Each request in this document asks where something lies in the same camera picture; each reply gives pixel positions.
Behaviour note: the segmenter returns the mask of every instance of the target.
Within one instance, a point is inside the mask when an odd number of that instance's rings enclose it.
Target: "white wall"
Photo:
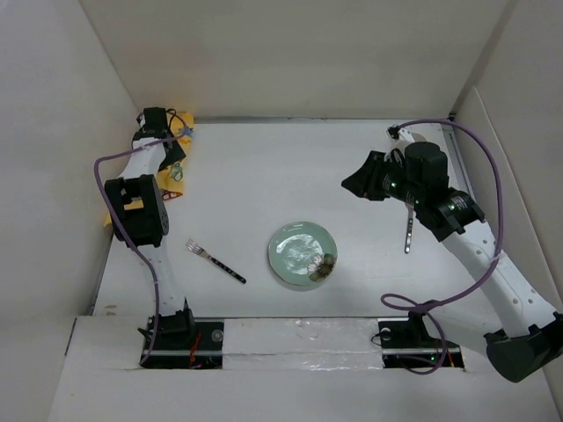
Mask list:
[[[77,0],[0,0],[3,420],[48,415],[109,241],[92,164],[128,147],[134,116]]]
[[[507,0],[80,0],[138,107],[445,117]]]
[[[515,2],[457,118],[484,135],[496,156],[504,158],[506,250],[557,305],[554,286],[563,295],[561,17],[561,1]],[[478,149],[460,138],[477,199],[496,221],[490,172],[484,171],[486,163]],[[554,362],[546,373],[561,412],[563,361]]]

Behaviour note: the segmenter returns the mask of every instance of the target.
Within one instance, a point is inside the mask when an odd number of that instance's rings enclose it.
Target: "fork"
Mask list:
[[[411,251],[411,242],[413,241],[413,224],[414,224],[414,208],[407,205],[408,216],[406,218],[406,235],[405,235],[405,253]]]
[[[199,246],[196,242],[194,242],[192,239],[187,239],[186,242],[186,247],[187,249],[194,253],[195,255],[199,255],[200,257],[203,257],[205,259],[208,259],[209,261],[211,261],[213,264],[215,264],[216,266],[218,266],[219,268],[221,268],[223,271],[225,271],[227,274],[231,275],[232,277],[234,277],[235,279],[237,279],[238,281],[240,281],[243,284],[246,284],[246,279],[244,277],[242,277],[241,275],[235,273],[234,271],[232,271],[228,266],[226,266],[223,262],[221,262],[219,259],[213,258],[211,255],[209,255],[205,249],[203,249],[201,246]]]

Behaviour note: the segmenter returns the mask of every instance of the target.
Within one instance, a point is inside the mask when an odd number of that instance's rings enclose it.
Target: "plate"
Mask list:
[[[333,271],[338,256],[333,237],[314,222],[292,222],[279,229],[267,248],[270,265],[294,286],[312,286]]]

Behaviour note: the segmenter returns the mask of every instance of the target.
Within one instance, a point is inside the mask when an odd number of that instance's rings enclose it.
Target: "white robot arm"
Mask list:
[[[168,215],[155,176],[163,166],[186,155],[177,141],[157,143],[172,137],[165,109],[145,109],[138,121],[140,128],[132,149],[142,150],[130,156],[120,176],[106,181],[105,190],[135,246],[154,267],[160,297],[164,298],[159,303],[159,314],[168,317],[184,307],[186,298],[178,290],[168,259]],[[135,200],[141,200],[143,206],[127,209],[126,205]],[[121,240],[120,231],[114,232]],[[144,273],[152,284],[150,272]]]
[[[361,198],[393,197],[412,206],[417,219],[481,280],[494,260],[490,277],[480,287],[501,321],[461,315],[455,305],[431,308],[447,340],[486,355],[505,378],[519,382],[563,352],[563,316],[523,277],[501,251],[479,206],[464,192],[448,187],[447,158],[430,142],[414,142],[411,133],[390,127],[391,150],[371,151],[363,167],[342,182]],[[439,337],[425,316],[428,334]]]

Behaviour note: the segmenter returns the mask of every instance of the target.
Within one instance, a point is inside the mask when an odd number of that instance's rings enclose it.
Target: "purple cable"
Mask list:
[[[184,119],[182,119],[177,114],[175,114],[174,117],[176,119],[179,119],[182,122],[182,124],[184,125],[184,128],[183,128],[181,134],[179,134],[178,136],[173,136],[171,138],[164,138],[164,139],[156,140],[154,142],[149,142],[142,147],[131,149],[129,151],[123,151],[123,152],[120,152],[119,154],[113,154],[112,156],[101,156],[100,158],[98,158],[94,162],[94,178],[96,179],[96,185],[98,185],[99,192],[101,193],[102,198],[104,199],[104,202],[106,203],[109,214],[112,216],[112,221],[115,223],[115,227],[117,227],[117,230],[123,236],[123,240],[125,241],[126,245],[149,268],[150,275],[152,276],[152,281],[153,281],[153,285],[154,285],[154,288],[155,288],[155,317],[154,317],[154,321],[153,321],[152,335],[150,336],[149,350],[147,351],[147,354],[145,354],[144,357],[141,359],[141,362],[140,362],[141,365],[150,357],[150,354],[152,353],[152,349],[155,346],[155,341],[157,340],[158,312],[160,311],[160,290],[158,289],[157,271],[155,270],[155,267],[152,265],[152,263],[141,253],[141,251],[139,251],[139,248],[137,248],[135,246],[135,244],[131,240],[131,237],[129,237],[129,235],[127,234],[127,231],[123,227],[123,224],[121,224],[119,217],[117,216],[117,214],[115,213],[115,210],[112,207],[112,203],[110,202],[109,198],[107,197],[106,190],[104,189],[104,184],[102,183],[101,177],[99,176],[99,165],[101,163],[105,162],[105,161],[114,160],[115,158],[121,158],[122,156],[130,156],[130,155],[135,154],[136,152],[138,152],[142,149],[151,147],[153,145],[158,145],[158,144],[165,143],[165,142],[177,141],[182,136],[189,135],[191,133],[191,130],[188,127],[188,125],[186,124],[186,122],[184,121]]]
[[[468,128],[466,128],[466,127],[464,127],[464,126],[462,126],[462,125],[460,125],[456,122],[453,122],[453,121],[441,120],[441,119],[412,120],[412,121],[408,121],[407,123],[403,123],[401,125],[398,125],[398,128],[402,129],[403,127],[420,125],[420,124],[423,124],[423,123],[438,123],[440,125],[455,127],[457,129],[461,130],[462,132],[465,132],[466,134],[468,134],[480,146],[480,148],[485,153],[487,159],[489,160],[489,163],[491,164],[491,168],[493,169],[494,184],[496,186],[496,200],[497,200],[498,219],[499,219],[499,232],[498,232],[498,236],[497,236],[497,242],[496,242],[496,245],[495,245],[495,248],[494,248],[494,256],[495,257],[499,256],[501,251],[502,251],[502,243],[503,243],[503,240],[504,240],[504,208],[502,206],[501,175],[499,174],[499,169],[496,165],[496,162],[494,161],[493,154],[491,153],[489,148],[486,147],[485,143],[477,136],[477,134],[472,132],[470,129],[468,129]],[[458,293],[457,295],[453,295],[453,296],[451,296],[447,299],[443,299],[441,301],[431,301],[431,302],[426,302],[426,303],[417,303],[417,302],[413,301],[412,299],[409,299],[406,296],[396,295],[394,293],[388,293],[388,294],[381,296],[381,302],[383,303],[383,305],[387,306],[388,308],[395,309],[395,310],[404,310],[404,311],[408,311],[408,312],[415,312],[417,314],[426,314],[426,316],[430,319],[430,321],[432,321],[432,323],[434,324],[434,326],[438,330],[438,333],[440,334],[440,342],[442,343],[442,353],[440,354],[440,359],[438,360],[438,362],[434,363],[430,360],[418,358],[416,356],[406,356],[409,359],[419,360],[419,361],[422,361],[422,362],[425,362],[425,363],[430,363],[430,364],[434,365],[434,367],[430,368],[428,371],[413,371],[412,369],[408,369],[410,372],[413,372],[413,373],[418,374],[418,375],[432,374],[439,367],[442,366],[443,362],[446,359],[446,353],[447,353],[447,349],[448,349],[448,344],[446,343],[446,337],[445,337],[445,334],[443,332],[442,327],[438,324],[438,322],[435,320],[435,318],[430,315],[430,310],[438,308],[440,306],[444,306],[444,305],[453,303],[453,302],[458,301],[458,300],[466,297],[467,295],[470,295],[471,293],[473,293],[475,290],[477,290],[478,288],[483,286],[483,284],[485,284],[485,282],[489,279],[489,277],[494,273],[494,270],[495,270],[496,266],[498,265],[498,263],[499,263],[499,260],[494,259],[491,262],[491,265],[487,268],[487,270],[483,274],[483,276],[478,281],[476,281],[473,285],[468,287],[463,292]],[[399,299],[401,301],[411,303],[413,306],[394,305],[394,304],[389,303],[387,301],[388,298]]]

